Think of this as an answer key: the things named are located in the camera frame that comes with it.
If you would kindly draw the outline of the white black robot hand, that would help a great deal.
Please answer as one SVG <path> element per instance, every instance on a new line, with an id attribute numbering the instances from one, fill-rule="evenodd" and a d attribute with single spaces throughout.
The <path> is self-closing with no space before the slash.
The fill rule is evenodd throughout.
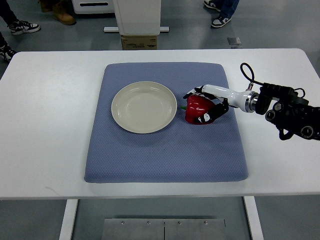
<path id="1" fill-rule="evenodd" d="M 187 101 L 187 98 L 193 95 L 204 97 L 215 104 L 215 107 L 208 112 L 214 121 L 226 114 L 229 107 L 239 108 L 246 113 L 254 112 L 255 101 L 259 96 L 252 90 L 236 92 L 229 88 L 210 84 L 192 89 L 183 98 Z"/>

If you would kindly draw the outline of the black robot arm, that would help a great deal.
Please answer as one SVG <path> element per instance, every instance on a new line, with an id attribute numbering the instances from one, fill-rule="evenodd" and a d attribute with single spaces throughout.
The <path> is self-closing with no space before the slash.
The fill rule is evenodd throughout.
<path id="1" fill-rule="evenodd" d="M 248 63 L 240 65 L 242 74 L 250 81 L 250 94 L 245 100 L 246 112 L 264 115 L 265 119 L 274 124 L 279 131 L 279 138 L 289 140 L 296 135 L 306 140 L 320 139 L 320 108 L 309 105 L 298 90 L 271 83 L 255 81 L 255 75 Z"/>

